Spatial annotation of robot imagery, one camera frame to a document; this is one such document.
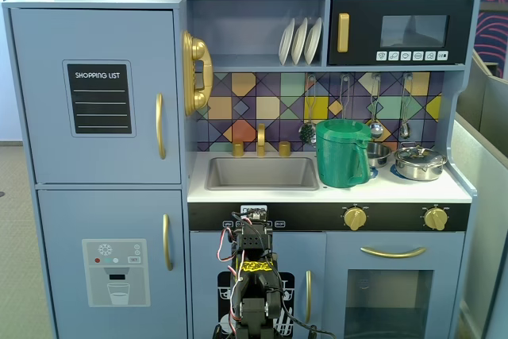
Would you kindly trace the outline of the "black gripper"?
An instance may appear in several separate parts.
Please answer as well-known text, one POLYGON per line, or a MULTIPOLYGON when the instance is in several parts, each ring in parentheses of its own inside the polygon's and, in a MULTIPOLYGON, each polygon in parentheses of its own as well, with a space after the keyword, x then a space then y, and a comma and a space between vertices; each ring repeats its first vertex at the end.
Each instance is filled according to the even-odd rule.
POLYGON ((271 251, 273 248, 273 230, 265 223, 248 224, 243 222, 237 228, 237 249, 239 251, 271 251))

